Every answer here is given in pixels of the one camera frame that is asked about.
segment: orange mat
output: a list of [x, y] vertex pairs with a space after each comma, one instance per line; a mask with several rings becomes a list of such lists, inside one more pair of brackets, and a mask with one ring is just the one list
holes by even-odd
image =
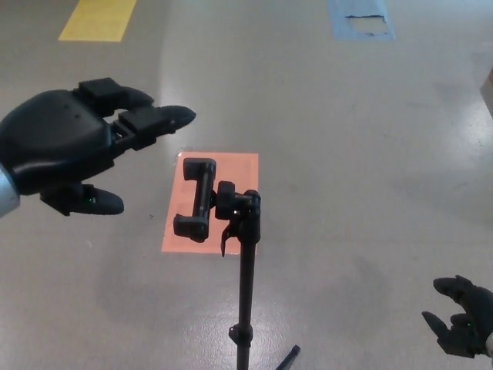
[[[217, 184], [224, 180], [235, 183], [236, 192], [243, 193], [249, 189], [258, 190], [259, 156], [256, 153], [201, 152], [182, 152], [178, 156], [161, 251], [220, 254], [221, 234], [228, 225], [228, 221], [217, 220], [214, 217], [214, 209], [210, 213], [209, 238], [204, 243], [196, 243], [186, 237], [177, 237], [173, 233], [173, 218], [176, 214], [191, 215], [195, 197], [196, 181], [185, 181], [183, 179], [183, 160], [185, 158], [212, 158], [217, 163], [214, 190], [217, 191]], [[236, 238], [231, 238], [227, 241], [226, 253], [240, 253], [240, 243]]]

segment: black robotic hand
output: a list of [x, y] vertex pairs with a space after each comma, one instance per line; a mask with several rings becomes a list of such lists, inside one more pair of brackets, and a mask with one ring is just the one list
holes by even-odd
[[422, 313], [440, 347], [448, 355], [493, 357], [493, 293], [461, 276], [439, 278], [433, 285], [465, 310], [451, 317], [450, 329], [434, 314]]
[[[107, 123], [104, 117], [118, 109], [125, 112]], [[81, 82], [73, 91], [43, 92], [0, 122], [2, 172], [18, 194], [40, 193], [66, 216], [119, 214], [119, 197], [82, 181], [112, 167], [126, 150], [152, 145], [195, 116], [183, 106], [154, 107], [144, 92], [110, 78]]]

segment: phone holder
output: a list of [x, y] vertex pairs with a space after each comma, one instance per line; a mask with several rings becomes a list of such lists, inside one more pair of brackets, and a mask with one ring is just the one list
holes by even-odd
[[[230, 328], [229, 336], [237, 346], [237, 370], [247, 370], [253, 329], [252, 315], [253, 276], [255, 254], [260, 241], [260, 195], [256, 190], [237, 193], [235, 184], [220, 181], [217, 193], [213, 190], [216, 162], [212, 159], [186, 158], [183, 161], [185, 180], [197, 182], [192, 216], [177, 214], [173, 220], [175, 235], [188, 237], [198, 243], [209, 236], [210, 210], [215, 207], [218, 220], [228, 220], [221, 237], [221, 254], [226, 253], [226, 242], [236, 237], [240, 242], [240, 304], [238, 324]], [[300, 352], [295, 346], [277, 370], [287, 370]]]

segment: robot finger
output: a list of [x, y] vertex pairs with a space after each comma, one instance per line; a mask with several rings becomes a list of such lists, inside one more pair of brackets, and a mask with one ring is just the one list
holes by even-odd
[[465, 277], [442, 277], [433, 281], [433, 286], [438, 293], [450, 297], [455, 303], [460, 304], [461, 297], [475, 286]]

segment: gray floor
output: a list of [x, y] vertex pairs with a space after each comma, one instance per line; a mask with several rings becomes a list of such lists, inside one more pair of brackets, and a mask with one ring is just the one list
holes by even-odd
[[493, 288], [489, 0], [387, 0], [396, 42], [337, 42], [324, 0], [139, 0], [122, 44], [59, 43], [75, 0], [0, 6], [0, 115], [111, 76], [198, 113], [93, 183], [119, 217], [36, 197], [0, 223], [0, 368], [228, 369], [238, 260], [160, 252], [182, 149], [260, 154], [252, 368], [483, 369], [421, 318], [434, 278]]

